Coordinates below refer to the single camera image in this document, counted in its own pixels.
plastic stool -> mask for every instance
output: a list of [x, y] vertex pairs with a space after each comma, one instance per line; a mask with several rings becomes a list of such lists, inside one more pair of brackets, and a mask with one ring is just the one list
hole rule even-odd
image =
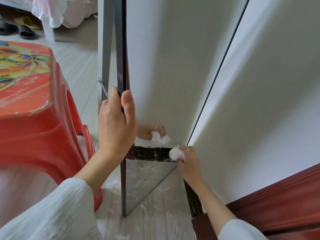
[[[32, 167], [60, 184], [86, 164], [77, 135], [84, 136], [90, 159], [95, 150], [88, 127], [52, 50], [0, 41], [0, 166]], [[94, 211], [102, 200], [100, 189]]]

hand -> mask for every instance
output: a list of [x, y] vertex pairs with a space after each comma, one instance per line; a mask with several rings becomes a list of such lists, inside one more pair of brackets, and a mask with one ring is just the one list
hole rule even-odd
[[120, 163], [134, 144], [137, 130], [131, 91], [123, 92], [120, 99], [118, 88], [111, 88], [109, 99], [102, 101], [98, 124], [99, 153], [116, 158]]
[[199, 184], [203, 182], [200, 161], [196, 155], [196, 151], [192, 146], [181, 146], [179, 147], [179, 149], [184, 151], [186, 160], [177, 160], [178, 170], [184, 180], [194, 190]]
[[144, 125], [138, 125], [137, 126], [137, 137], [143, 140], [151, 141], [152, 131], [159, 132], [161, 137], [164, 137], [166, 135], [166, 130], [163, 125], [159, 124], [144, 124]]

white wall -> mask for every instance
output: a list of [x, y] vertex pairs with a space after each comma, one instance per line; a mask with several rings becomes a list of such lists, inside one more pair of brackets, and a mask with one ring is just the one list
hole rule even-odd
[[168, 146], [188, 140], [245, 2], [127, 0], [137, 120], [165, 125], [172, 138]]
[[224, 203], [320, 163], [320, 0], [250, 0], [190, 141]]

white sleeve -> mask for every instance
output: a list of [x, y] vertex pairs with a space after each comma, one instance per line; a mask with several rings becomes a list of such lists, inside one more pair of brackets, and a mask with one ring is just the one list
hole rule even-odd
[[0, 239], [102, 239], [90, 186], [79, 178], [63, 181], [2, 227]]
[[232, 219], [222, 227], [218, 240], [267, 240], [267, 238], [249, 223]]

mirror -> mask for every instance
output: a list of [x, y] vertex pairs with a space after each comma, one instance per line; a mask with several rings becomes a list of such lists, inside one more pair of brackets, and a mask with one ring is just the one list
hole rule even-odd
[[131, 90], [138, 124], [172, 139], [136, 139], [121, 163], [123, 216], [176, 167], [166, 153], [194, 133], [246, 1], [115, 0], [119, 92]]

